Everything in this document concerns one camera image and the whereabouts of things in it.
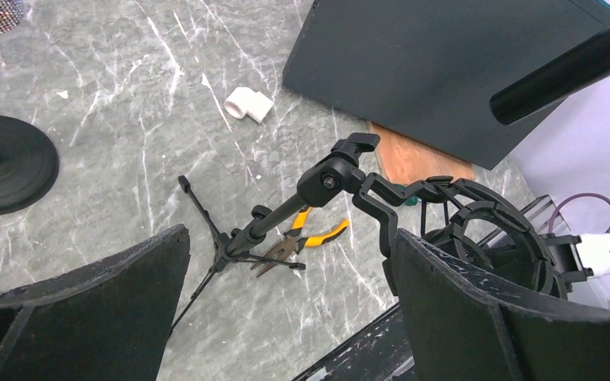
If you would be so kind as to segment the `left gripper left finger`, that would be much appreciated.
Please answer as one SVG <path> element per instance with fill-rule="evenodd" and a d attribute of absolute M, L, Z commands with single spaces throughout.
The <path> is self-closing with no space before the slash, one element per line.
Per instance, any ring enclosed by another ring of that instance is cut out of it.
<path fill-rule="evenodd" d="M 0 295 L 0 380 L 154 380 L 190 261 L 175 225 Z"/>

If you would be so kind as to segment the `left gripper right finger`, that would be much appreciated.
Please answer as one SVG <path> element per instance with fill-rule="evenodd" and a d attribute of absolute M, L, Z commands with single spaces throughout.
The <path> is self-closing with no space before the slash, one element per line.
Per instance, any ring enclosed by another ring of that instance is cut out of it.
<path fill-rule="evenodd" d="M 610 310 L 531 291 L 404 229 L 388 277 L 419 380 L 610 380 Z"/>

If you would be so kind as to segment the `black tripod shock mount stand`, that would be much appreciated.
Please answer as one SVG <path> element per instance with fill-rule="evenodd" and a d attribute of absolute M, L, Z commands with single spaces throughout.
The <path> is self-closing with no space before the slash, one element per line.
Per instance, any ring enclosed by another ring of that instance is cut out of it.
<path fill-rule="evenodd" d="M 555 271 L 549 249 L 529 219 L 494 190 L 468 179 L 433 176 L 397 190 L 382 175 L 361 170 L 361 157 L 373 152 L 380 138 L 371 133 L 353 133 L 339 140 L 319 162 L 299 178 L 292 196 L 270 209 L 254 206 L 246 226 L 220 230 L 195 194 L 190 179 L 180 175 L 180 189 L 206 222 L 213 242 L 213 260 L 196 287 L 190 302 L 196 302 L 211 280 L 231 264 L 257 262 L 281 241 L 305 206 L 313 207 L 303 235 L 330 231 L 348 218 L 365 214 L 379 225 L 380 254 L 392 256 L 399 230 L 396 212 L 412 196 L 420 200 L 420 222 L 427 223 L 430 206 L 442 207 L 440 229 L 423 226 L 419 234 L 451 256 L 464 260 L 532 291 L 564 298 L 567 287 Z"/>

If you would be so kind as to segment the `black round-base clip stand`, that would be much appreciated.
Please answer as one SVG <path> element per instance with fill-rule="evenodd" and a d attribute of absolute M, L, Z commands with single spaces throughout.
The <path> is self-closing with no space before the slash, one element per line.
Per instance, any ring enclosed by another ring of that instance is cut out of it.
<path fill-rule="evenodd" d="M 0 215 L 42 199 L 60 170 L 55 145 L 36 126 L 0 115 Z"/>

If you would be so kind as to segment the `black microphone silver grille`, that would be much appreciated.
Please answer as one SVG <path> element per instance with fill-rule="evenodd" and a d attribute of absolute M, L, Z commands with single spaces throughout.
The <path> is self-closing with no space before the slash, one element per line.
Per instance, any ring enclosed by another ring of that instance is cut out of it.
<path fill-rule="evenodd" d="M 610 26 L 494 94 L 490 110 L 510 125 L 610 76 Z"/>

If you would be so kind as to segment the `white PVC elbow fitting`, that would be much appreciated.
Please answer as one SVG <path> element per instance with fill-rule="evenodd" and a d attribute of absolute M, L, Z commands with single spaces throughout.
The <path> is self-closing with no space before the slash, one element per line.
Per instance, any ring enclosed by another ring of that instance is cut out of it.
<path fill-rule="evenodd" d="M 273 108 L 274 101 L 248 87 L 237 87 L 223 103 L 225 111 L 233 118 L 241 120 L 250 117 L 260 124 Z"/>

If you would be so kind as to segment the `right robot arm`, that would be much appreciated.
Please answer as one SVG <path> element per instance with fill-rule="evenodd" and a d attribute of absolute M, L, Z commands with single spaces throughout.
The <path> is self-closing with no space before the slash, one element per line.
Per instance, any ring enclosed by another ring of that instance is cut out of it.
<path fill-rule="evenodd" d="M 565 284 L 610 275 L 610 233 L 564 236 L 548 233 L 541 238 Z"/>

